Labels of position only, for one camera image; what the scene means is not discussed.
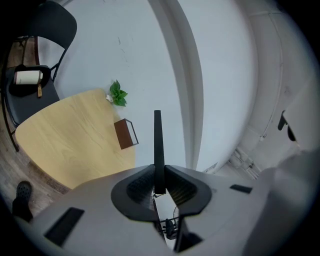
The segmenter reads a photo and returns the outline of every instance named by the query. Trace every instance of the black chair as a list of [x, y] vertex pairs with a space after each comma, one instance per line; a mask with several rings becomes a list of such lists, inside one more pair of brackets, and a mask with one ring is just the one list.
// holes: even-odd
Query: black chair
[[69, 46], [75, 38], [77, 32], [77, 22], [75, 18], [61, 5], [56, 2], [48, 1], [40, 4], [37, 9], [30, 15], [30, 18], [25, 21], [21, 29], [18, 31], [19, 37], [42, 37], [50, 41], [55, 42], [64, 48], [64, 51], [51, 71], [55, 69], [53, 78], [49, 79], [47, 84], [43, 86], [42, 97], [38, 98], [38, 93], [34, 92], [27, 96], [19, 97], [12, 95], [9, 92], [9, 88], [14, 79], [15, 68], [9, 68], [5, 72], [5, 77], [1, 80], [1, 104], [2, 112], [6, 128], [8, 130], [10, 139], [15, 150], [18, 152], [18, 145], [13, 139], [13, 132], [10, 131], [10, 127], [7, 120], [6, 109], [8, 114], [17, 128], [23, 121], [31, 117], [36, 112], [43, 108], [59, 101], [58, 94], [56, 92], [54, 81], [57, 76], [57, 72], [63, 57], [65, 56]]

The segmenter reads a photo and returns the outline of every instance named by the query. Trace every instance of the table top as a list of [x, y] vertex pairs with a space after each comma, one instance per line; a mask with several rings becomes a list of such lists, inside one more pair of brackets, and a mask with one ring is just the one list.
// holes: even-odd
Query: table top
[[73, 189], [135, 167], [135, 148], [120, 148], [114, 127], [119, 120], [105, 92], [95, 89], [42, 109], [15, 136], [39, 168]]

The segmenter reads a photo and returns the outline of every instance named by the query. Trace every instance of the chair backrest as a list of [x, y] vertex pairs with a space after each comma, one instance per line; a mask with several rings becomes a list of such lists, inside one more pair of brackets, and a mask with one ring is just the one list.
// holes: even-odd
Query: chair backrest
[[77, 32], [76, 19], [60, 4], [48, 1], [40, 4], [31, 13], [19, 30], [18, 36], [37, 36], [46, 38], [69, 48]]

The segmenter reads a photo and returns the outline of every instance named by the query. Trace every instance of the black shoe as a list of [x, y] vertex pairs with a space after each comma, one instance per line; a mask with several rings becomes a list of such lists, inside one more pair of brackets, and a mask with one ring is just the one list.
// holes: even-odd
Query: black shoe
[[21, 181], [16, 187], [16, 198], [19, 198], [22, 202], [28, 203], [30, 200], [32, 187], [29, 181]]

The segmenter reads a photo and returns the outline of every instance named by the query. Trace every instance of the potted plant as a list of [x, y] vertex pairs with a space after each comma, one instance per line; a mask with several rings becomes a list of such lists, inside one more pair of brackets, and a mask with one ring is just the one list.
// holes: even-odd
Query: potted plant
[[106, 99], [109, 102], [113, 102], [117, 106], [126, 106], [126, 100], [125, 97], [128, 95], [124, 90], [120, 89], [120, 84], [118, 80], [113, 82], [113, 84], [110, 86], [110, 94], [106, 95]]

